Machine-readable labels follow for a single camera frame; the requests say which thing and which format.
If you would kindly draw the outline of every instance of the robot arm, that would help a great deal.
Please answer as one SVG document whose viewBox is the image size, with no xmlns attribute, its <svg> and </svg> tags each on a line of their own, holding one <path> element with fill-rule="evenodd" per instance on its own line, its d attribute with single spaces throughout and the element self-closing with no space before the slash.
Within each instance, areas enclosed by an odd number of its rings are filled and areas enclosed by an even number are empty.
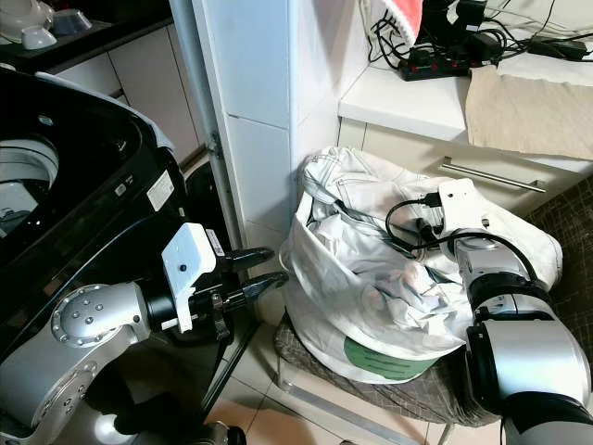
<svg viewBox="0 0 593 445">
<path fill-rule="evenodd" d="M 218 339 L 228 335 L 222 315 L 281 286 L 287 275 L 268 273 L 224 292 L 206 280 L 208 273 L 245 269 L 271 255 L 267 248 L 224 254 L 213 233 L 187 223 L 163 252 L 170 293 L 143 292 L 134 282 L 69 293 L 0 365 L 0 445 L 53 442 L 98 373 L 152 331 L 175 325 L 186 331 L 195 318 L 210 318 Z"/>
<path fill-rule="evenodd" d="M 438 195 L 441 237 L 458 236 L 441 248 L 459 264 L 473 311 L 466 364 L 474 397 L 503 416 L 509 444 L 593 443 L 587 357 L 549 306 L 533 267 L 493 240 L 471 212 L 479 205 L 470 180 L 444 183 Z"/>
</svg>

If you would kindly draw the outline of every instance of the metal drawer handle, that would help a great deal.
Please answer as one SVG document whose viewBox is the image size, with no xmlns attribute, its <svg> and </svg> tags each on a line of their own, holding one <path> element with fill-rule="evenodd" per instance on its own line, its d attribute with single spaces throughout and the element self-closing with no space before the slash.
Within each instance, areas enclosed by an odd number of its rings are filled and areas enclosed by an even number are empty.
<svg viewBox="0 0 593 445">
<path fill-rule="evenodd" d="M 542 184 L 540 181 L 535 180 L 531 184 L 521 183 L 519 181 L 515 181 L 509 178 L 503 178 L 502 176 L 498 176 L 492 173 L 480 172 L 479 170 L 468 169 L 467 167 L 463 167 L 461 165 L 452 164 L 452 159 L 449 156 L 445 157 L 445 161 L 441 164 L 443 169 L 453 170 L 455 172 L 467 173 L 472 174 L 474 176 L 479 176 L 480 178 L 490 179 L 492 181 L 498 181 L 499 183 L 504 183 L 508 185 L 514 185 L 515 187 L 521 187 L 527 190 L 531 190 L 533 192 L 538 193 L 546 193 L 546 190 L 543 188 L 538 187 L 538 185 Z"/>
</svg>

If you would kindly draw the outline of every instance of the green label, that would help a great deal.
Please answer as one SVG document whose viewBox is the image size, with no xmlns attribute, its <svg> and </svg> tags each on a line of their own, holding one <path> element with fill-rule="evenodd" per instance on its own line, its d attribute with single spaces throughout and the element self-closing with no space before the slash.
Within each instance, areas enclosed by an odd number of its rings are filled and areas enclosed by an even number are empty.
<svg viewBox="0 0 593 445">
<path fill-rule="evenodd" d="M 438 359 L 404 360 L 370 350 L 346 337 L 344 352 L 355 366 L 389 380 L 410 380 L 426 371 Z"/>
</svg>

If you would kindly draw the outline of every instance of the beige towel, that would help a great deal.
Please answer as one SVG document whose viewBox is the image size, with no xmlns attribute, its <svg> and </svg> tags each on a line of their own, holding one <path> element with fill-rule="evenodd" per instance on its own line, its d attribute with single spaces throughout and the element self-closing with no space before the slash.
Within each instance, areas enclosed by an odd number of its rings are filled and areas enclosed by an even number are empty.
<svg viewBox="0 0 593 445">
<path fill-rule="evenodd" d="M 472 70 L 465 103 L 470 144 L 593 159 L 593 87 Z"/>
</svg>

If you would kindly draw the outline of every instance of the tile floor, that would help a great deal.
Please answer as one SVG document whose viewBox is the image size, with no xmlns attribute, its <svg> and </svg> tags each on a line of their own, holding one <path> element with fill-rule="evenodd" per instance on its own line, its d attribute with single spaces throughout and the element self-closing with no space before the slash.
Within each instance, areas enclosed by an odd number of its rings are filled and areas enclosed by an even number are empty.
<svg viewBox="0 0 593 445">
<path fill-rule="evenodd" d="M 263 324 L 254 335 L 210 412 L 208 422 L 221 420 L 227 425 L 242 427 L 249 445 L 338 445 L 344 439 L 359 445 L 393 445 L 393 441 L 350 424 L 278 388 L 273 383 L 276 369 L 276 354 L 272 345 L 274 329 L 274 326 Z M 444 428 L 397 416 L 311 375 L 300 373 L 296 383 L 333 404 L 359 413 L 375 425 L 386 426 L 419 444 L 436 445 Z M 498 434 L 498 423 L 476 429 L 456 426 L 449 444 L 498 445 Z"/>
</svg>

